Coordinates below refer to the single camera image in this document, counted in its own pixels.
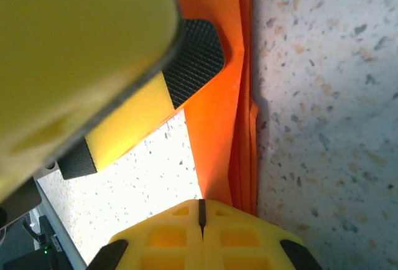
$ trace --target orange plastic sheet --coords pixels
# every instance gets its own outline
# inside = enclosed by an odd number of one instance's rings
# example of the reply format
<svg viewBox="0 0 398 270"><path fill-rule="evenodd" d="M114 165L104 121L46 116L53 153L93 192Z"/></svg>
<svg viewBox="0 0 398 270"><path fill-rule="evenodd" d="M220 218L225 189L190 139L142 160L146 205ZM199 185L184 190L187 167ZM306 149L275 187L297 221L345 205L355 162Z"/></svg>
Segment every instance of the orange plastic sheet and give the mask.
<svg viewBox="0 0 398 270"><path fill-rule="evenodd" d="M185 104L204 198L256 214L257 106L251 99L251 0L178 0L184 18L218 29L224 69Z"/></svg>

